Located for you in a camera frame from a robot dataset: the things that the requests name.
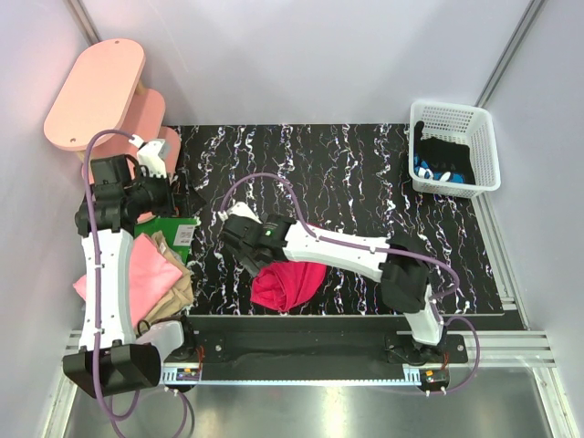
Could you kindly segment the red t shirt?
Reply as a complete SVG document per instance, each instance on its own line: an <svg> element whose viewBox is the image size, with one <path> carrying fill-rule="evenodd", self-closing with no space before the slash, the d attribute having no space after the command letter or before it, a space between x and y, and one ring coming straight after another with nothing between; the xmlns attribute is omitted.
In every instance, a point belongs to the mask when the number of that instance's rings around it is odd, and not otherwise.
<svg viewBox="0 0 584 438"><path fill-rule="evenodd" d="M275 262L252 281L250 301L280 313L308 302L318 292L327 267L308 262Z"/></svg>

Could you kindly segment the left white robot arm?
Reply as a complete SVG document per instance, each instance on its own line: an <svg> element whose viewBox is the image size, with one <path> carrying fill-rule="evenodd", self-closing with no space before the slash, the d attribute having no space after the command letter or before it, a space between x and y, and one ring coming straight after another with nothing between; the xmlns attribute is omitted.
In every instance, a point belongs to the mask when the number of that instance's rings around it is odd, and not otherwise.
<svg viewBox="0 0 584 438"><path fill-rule="evenodd" d="M167 178L129 155L91 161L92 182L75 215L87 269L86 310L78 352L63 359L65 375L94 399L143 391L167 379L167 359L189 360L197 339L185 316L151 323L137 336L130 317L130 252L138 218L174 210Z"/></svg>

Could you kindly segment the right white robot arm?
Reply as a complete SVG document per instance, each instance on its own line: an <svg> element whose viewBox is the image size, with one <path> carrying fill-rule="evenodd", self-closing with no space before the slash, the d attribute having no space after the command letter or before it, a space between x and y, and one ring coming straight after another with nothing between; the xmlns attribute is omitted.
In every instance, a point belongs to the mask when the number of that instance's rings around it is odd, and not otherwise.
<svg viewBox="0 0 584 438"><path fill-rule="evenodd" d="M252 302L288 312L310 300L328 268L377 283L384 304L403 314L412 339L395 350L411 364L438 360L447 350L443 319L430 300L429 263L382 237L326 231L271 214L223 213L224 247L253 277Z"/></svg>

